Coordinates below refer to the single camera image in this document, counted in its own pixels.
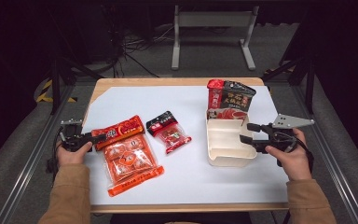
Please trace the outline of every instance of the white table surface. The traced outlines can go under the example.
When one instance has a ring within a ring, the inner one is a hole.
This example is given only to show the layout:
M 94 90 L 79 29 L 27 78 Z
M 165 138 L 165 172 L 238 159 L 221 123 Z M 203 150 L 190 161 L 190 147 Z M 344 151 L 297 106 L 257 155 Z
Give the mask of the white table surface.
M 268 124 L 277 111 L 267 87 L 257 91 L 249 120 Z M 108 178 L 102 152 L 93 150 L 85 158 L 90 168 L 90 202 L 95 205 L 186 205 L 229 203 L 287 203 L 287 175 L 276 159 L 258 153 L 245 167 L 216 167 L 208 162 L 205 111 L 206 86 L 112 87 L 90 106 L 83 133 L 140 116 L 145 123 L 170 110 L 192 141 L 165 154 L 165 147 L 149 133 L 146 138 L 165 173 L 115 197 L 107 193 Z M 266 139 L 256 133 L 254 139 Z

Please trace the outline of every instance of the plastic food container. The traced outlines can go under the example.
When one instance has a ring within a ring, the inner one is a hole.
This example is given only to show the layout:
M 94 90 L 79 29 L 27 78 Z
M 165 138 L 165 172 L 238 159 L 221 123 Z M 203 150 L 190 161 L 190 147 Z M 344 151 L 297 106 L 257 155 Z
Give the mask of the plastic food container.
M 207 119 L 209 163 L 213 166 L 244 167 L 256 156 L 255 148 L 240 141 L 240 134 L 252 136 L 247 130 L 249 120 Z

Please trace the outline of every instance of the human hand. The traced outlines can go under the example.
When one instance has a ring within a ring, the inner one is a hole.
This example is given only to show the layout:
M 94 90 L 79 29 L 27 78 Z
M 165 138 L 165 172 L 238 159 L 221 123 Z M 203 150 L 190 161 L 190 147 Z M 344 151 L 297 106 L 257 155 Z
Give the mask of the human hand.
M 67 151 L 65 148 L 60 145 L 57 149 L 57 158 L 60 166 L 65 164 L 82 164 L 84 156 L 92 147 L 92 143 L 88 142 L 78 151 L 71 152 Z
M 296 138 L 306 144 L 303 132 L 296 128 L 293 129 L 293 132 Z M 267 146 L 266 151 L 281 162 L 282 168 L 289 177 L 289 180 L 312 179 L 306 151 L 299 144 L 290 153 L 280 151 L 272 146 Z

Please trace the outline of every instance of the red package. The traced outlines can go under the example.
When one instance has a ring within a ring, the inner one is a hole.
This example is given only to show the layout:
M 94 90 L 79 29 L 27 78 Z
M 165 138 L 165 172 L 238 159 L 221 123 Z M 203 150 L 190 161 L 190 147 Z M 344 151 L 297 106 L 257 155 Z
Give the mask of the red package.
M 170 111 L 166 111 L 155 119 L 149 120 L 146 123 L 146 129 L 153 137 L 157 137 L 164 143 L 167 154 L 191 141 L 191 137 L 185 134 Z
M 256 91 L 240 82 L 211 79 L 208 82 L 208 119 L 245 119 Z
M 106 141 L 97 143 L 95 145 L 96 150 L 101 150 L 104 147 L 112 145 L 121 139 L 144 132 L 145 127 L 141 119 L 139 116 L 135 115 L 130 119 L 121 121 L 120 123 L 109 126 L 107 128 L 92 130 L 91 135 L 98 136 L 102 133 L 106 134 Z
M 145 137 L 144 125 L 138 116 L 116 125 L 96 131 L 95 134 L 115 131 L 108 143 L 100 147 L 105 157 L 105 167 L 112 184 L 108 186 L 109 196 L 113 197 L 146 180 L 164 173 L 158 165 L 152 148 Z

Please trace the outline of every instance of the sleeve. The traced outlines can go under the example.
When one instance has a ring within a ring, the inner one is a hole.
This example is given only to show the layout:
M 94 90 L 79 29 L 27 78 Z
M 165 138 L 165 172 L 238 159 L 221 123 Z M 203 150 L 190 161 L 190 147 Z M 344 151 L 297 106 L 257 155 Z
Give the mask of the sleeve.
M 337 223 L 330 203 L 316 180 L 289 181 L 287 194 L 293 223 Z
M 60 167 L 43 223 L 90 223 L 90 170 L 83 164 Z

